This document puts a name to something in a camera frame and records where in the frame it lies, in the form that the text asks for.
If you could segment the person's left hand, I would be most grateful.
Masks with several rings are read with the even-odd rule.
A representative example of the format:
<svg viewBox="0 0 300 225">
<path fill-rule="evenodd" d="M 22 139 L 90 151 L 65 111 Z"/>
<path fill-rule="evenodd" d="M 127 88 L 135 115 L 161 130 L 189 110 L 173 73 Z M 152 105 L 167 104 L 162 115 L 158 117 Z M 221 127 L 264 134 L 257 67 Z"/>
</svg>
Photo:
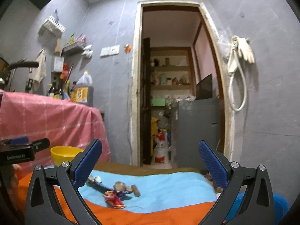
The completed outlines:
<svg viewBox="0 0 300 225">
<path fill-rule="evenodd" d="M 19 172 L 19 171 L 22 171 L 22 167 L 19 164 L 13 164 L 13 165 L 6 166 L 5 182 L 7 182 L 6 188 L 7 188 L 8 194 L 12 194 L 17 191 L 19 181 L 18 181 L 16 172 Z"/>
</svg>

